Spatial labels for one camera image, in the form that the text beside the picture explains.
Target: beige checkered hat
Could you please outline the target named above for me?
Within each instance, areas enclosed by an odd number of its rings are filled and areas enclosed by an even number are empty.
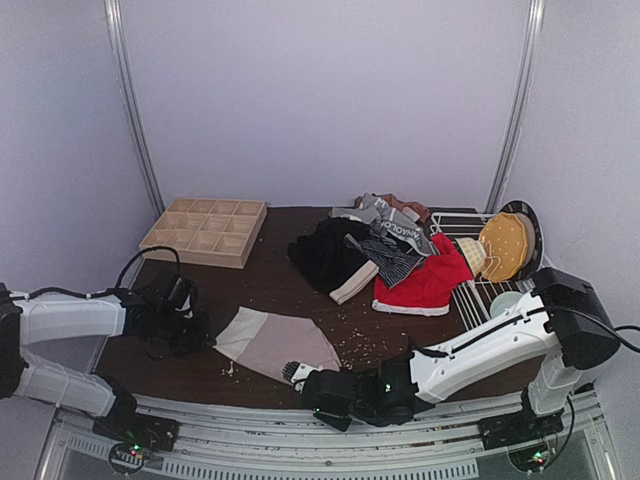
[[[475,277],[484,267],[484,261],[487,258],[487,252],[484,251],[484,247],[482,246],[482,244],[477,240],[474,240],[473,238],[457,238],[456,242],[458,242],[460,250],[462,250],[462,254],[467,260],[469,268],[471,268],[471,272]]]

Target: brown garment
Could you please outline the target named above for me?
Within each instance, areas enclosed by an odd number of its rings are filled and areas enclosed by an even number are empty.
[[[396,210],[404,213],[407,217],[416,223],[424,223],[429,219],[431,212],[429,209],[419,202],[402,202],[396,198],[392,193],[386,195],[376,195],[376,197],[382,198],[385,202],[391,205]],[[362,197],[356,198],[356,208],[362,203]]]

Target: dark wooden tabletop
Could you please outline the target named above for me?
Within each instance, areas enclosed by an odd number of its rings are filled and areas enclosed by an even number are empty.
[[[440,343],[465,331],[452,305],[448,315],[423,317],[387,314],[371,308],[373,282],[344,305],[311,287],[287,257],[287,245],[309,234],[326,218],[327,208],[271,208],[244,270],[183,265],[184,276],[195,282],[198,306],[211,317],[214,333],[221,332],[243,306],[281,315],[311,318],[334,345],[343,365],[370,368],[404,351],[409,336],[423,345]],[[149,283],[170,264],[145,261],[136,286]],[[110,338],[98,367],[99,374],[117,378],[138,394],[184,402],[254,408],[299,408],[300,397],[282,383],[234,364],[214,350],[183,358],[168,355],[162,342],[146,355],[146,344],[132,337]],[[536,375],[541,359],[533,359],[476,382],[449,400],[504,395],[521,391]]]

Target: dish rack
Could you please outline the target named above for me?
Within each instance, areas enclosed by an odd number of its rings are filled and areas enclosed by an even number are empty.
[[[494,216],[495,214],[490,213],[434,212],[431,214],[429,229],[431,235],[444,233],[451,240],[461,237],[477,240],[481,230]],[[438,253],[433,244],[431,250]],[[478,275],[474,281],[458,285],[452,297],[465,328],[471,330],[491,320],[489,306],[498,295],[510,291],[524,293],[532,288],[531,279],[491,283]]]

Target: white wall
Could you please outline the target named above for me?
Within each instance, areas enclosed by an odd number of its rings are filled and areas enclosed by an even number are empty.
[[[531,203],[551,259],[590,280],[617,325],[640,325],[638,25],[638,2],[547,2],[505,198]],[[626,478],[638,478],[640,355],[621,349],[596,387]]]
[[[153,221],[103,2],[0,2],[0,281],[111,285]],[[88,367],[96,338],[33,350]],[[0,401],[0,476],[33,478],[53,408]]]
[[[122,3],[167,202],[484,207],[528,1]]]

